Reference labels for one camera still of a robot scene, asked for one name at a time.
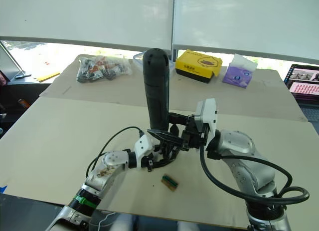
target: computer screen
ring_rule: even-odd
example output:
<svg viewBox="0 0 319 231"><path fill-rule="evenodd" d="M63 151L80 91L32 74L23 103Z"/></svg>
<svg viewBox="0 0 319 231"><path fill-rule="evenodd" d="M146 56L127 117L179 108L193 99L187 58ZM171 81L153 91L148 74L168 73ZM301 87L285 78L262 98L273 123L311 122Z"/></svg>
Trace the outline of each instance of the computer screen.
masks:
<svg viewBox="0 0 319 231"><path fill-rule="evenodd" d="M298 103L319 105L319 67L292 65L285 84Z"/></svg>

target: purple tissue box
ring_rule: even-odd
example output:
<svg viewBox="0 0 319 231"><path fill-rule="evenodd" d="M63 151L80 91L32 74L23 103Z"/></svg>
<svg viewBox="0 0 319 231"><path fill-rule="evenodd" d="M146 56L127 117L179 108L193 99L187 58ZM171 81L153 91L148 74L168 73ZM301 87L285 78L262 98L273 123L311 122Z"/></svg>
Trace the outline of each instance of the purple tissue box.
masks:
<svg viewBox="0 0 319 231"><path fill-rule="evenodd" d="M251 81L253 73L251 71L229 66L224 76L223 82L246 88Z"/></svg>

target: yellow tissue box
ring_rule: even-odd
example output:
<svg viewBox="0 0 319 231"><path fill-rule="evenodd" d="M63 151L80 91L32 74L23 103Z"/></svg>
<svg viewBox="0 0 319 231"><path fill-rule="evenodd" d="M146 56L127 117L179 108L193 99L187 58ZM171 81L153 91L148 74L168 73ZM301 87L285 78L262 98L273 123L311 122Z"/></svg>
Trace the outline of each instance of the yellow tissue box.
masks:
<svg viewBox="0 0 319 231"><path fill-rule="evenodd" d="M187 50L176 60L175 68L180 75L208 83L219 75L222 63L220 58Z"/></svg>

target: table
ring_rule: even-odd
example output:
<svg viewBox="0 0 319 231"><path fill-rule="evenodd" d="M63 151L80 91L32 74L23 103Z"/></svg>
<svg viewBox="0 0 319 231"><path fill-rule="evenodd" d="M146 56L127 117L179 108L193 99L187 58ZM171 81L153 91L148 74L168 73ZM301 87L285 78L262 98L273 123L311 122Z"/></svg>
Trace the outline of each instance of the table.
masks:
<svg viewBox="0 0 319 231"><path fill-rule="evenodd" d="M8 185L5 193L9 195L66 204L104 143L129 125L148 128L147 108L40 97L0 140L0 173L5 174L0 176L0 186ZM288 216L293 230L314 230L319 201L315 178L319 139L312 125L220 114L217 128L250 135L260 153L292 173L293 185L309 190L311 199L289 206ZM108 150L130 148L137 139L137 132L127 131ZM207 164L217 178L236 187L223 162L209 160ZM164 173L179 181L175 192L160 182ZM277 175L276 182L282 187L284 178ZM244 228L248 224L244 201L208 180L194 150L180 152L172 164L151 173L129 170L112 202L105 202L98 208L219 226Z"/></svg>
<svg viewBox="0 0 319 231"><path fill-rule="evenodd" d="M75 79L78 57L41 96L146 107L143 75L134 63L132 75L81 84ZM307 121L277 71L257 69L247 89L223 83L225 71L226 67L222 67L220 75L209 84L174 71L170 80L170 109L194 111L198 100L214 97L221 114Z"/></svg>

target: bag of parts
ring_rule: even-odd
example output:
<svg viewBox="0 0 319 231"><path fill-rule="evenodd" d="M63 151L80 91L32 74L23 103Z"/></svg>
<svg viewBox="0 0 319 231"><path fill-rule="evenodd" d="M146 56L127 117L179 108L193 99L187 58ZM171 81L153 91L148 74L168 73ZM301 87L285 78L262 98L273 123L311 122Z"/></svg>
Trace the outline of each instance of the bag of parts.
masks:
<svg viewBox="0 0 319 231"><path fill-rule="evenodd" d="M131 65L125 58L94 56L80 57L80 68L76 80L81 83L106 78L113 80L119 75L131 75Z"/></svg>

